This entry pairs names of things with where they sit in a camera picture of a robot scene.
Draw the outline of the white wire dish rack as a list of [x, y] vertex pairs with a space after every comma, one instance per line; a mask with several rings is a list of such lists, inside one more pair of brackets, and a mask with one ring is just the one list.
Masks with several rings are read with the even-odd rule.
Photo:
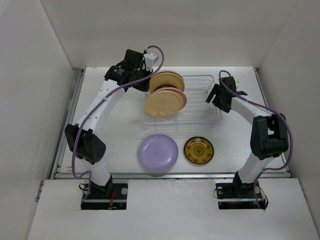
[[145, 129], [170, 127], [212, 127], [222, 120], [222, 112], [206, 99], [215, 85], [215, 79], [209, 74], [183, 75], [186, 106], [171, 116], [155, 117], [147, 113], [141, 115]]

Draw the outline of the pink plastic plate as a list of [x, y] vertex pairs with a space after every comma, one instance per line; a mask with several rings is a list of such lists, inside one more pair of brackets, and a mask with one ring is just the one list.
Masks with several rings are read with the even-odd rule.
[[174, 93], [179, 94], [179, 96], [182, 98], [182, 106], [181, 106], [180, 110], [182, 110], [186, 106], [187, 96], [182, 90], [177, 88], [177, 89], [173, 89], [173, 90], [160, 90], [160, 91], [172, 91]]

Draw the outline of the cream orange plastic plate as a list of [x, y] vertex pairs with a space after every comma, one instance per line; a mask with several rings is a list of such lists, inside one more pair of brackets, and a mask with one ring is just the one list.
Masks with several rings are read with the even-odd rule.
[[177, 113], [183, 106], [183, 98], [171, 90], [152, 93], [144, 102], [144, 111], [153, 117], [168, 117]]

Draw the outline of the yellow patterned dark-rim plate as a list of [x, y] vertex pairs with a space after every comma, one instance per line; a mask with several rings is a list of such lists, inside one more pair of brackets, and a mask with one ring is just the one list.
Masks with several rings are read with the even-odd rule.
[[207, 138], [194, 136], [185, 142], [183, 153], [190, 163], [197, 166], [203, 166], [213, 159], [215, 149]]

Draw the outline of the lilac plastic plate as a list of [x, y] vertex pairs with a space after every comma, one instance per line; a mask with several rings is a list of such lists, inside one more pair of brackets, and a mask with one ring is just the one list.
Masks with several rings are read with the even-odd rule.
[[176, 141], [170, 136], [152, 134], [140, 143], [137, 156], [145, 169], [154, 173], [164, 173], [177, 162], [179, 148]]

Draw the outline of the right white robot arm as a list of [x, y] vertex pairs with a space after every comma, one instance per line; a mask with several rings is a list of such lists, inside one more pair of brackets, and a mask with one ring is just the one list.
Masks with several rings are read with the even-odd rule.
[[233, 76], [220, 77], [207, 103], [225, 113], [234, 111], [251, 125], [250, 155], [244, 166], [236, 172], [232, 182], [232, 193], [240, 198], [255, 194], [255, 187], [263, 171], [269, 170], [269, 163], [289, 150], [293, 136], [286, 117], [247, 98], [244, 91], [237, 91]]

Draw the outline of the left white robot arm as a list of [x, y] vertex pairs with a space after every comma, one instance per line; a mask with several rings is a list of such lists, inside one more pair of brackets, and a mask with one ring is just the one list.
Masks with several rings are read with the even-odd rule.
[[153, 67], [162, 57], [147, 49], [143, 52], [126, 50], [124, 59], [107, 70], [102, 86], [88, 110], [75, 124], [69, 123], [64, 129], [68, 147], [72, 152], [73, 176], [80, 178], [75, 170], [75, 161], [80, 159], [87, 168], [85, 173], [90, 177], [88, 187], [94, 188], [100, 198], [107, 198], [112, 192], [112, 176], [107, 169], [106, 160], [103, 159], [106, 144], [99, 138], [100, 131], [117, 101], [130, 87], [141, 92], [149, 89]]

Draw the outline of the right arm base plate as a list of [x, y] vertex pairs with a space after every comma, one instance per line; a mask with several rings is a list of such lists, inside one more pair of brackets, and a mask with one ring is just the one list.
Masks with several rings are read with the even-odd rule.
[[268, 197], [257, 185], [240, 192], [232, 182], [216, 182], [215, 197], [220, 210], [266, 210], [269, 205]]

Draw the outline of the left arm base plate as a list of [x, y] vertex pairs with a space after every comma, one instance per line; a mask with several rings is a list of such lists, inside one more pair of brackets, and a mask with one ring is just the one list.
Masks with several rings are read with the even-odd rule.
[[113, 183], [109, 192], [103, 193], [96, 188], [90, 188], [88, 183], [80, 183], [82, 191], [81, 210], [126, 210], [128, 197], [128, 183]]

